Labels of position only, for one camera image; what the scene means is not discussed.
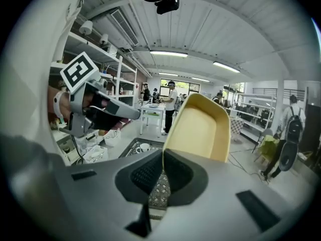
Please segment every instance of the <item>mug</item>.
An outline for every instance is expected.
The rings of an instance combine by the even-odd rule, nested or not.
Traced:
[[[147,152],[149,149],[150,149],[150,145],[147,143],[144,143],[136,148],[136,153],[139,154],[139,153]]]

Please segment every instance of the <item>yellow plastic container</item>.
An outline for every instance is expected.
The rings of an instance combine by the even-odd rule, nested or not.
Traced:
[[[201,94],[184,102],[163,147],[227,162],[231,140],[230,119],[217,103]]]

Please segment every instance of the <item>railing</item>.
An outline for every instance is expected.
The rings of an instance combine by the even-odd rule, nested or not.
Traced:
[[[253,88],[253,94],[267,94],[277,97],[277,88]],[[304,101],[304,90],[284,89],[283,98],[290,98],[295,95],[299,101]]]

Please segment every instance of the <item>air conditioning vent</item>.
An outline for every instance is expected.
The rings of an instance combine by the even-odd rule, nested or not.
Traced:
[[[119,27],[125,32],[127,37],[131,40],[134,46],[138,45],[139,41],[132,30],[131,26],[128,24],[127,20],[125,19],[124,15],[121,13],[119,9],[115,10],[110,14],[113,19],[117,22]]]

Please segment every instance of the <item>wristband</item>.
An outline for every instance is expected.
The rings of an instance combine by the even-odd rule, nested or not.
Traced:
[[[65,92],[64,91],[59,91],[55,97],[54,97],[54,112],[55,112],[55,115],[59,118],[59,119],[63,119],[64,116],[62,115],[61,111],[60,111],[60,98],[61,96],[64,94]]]

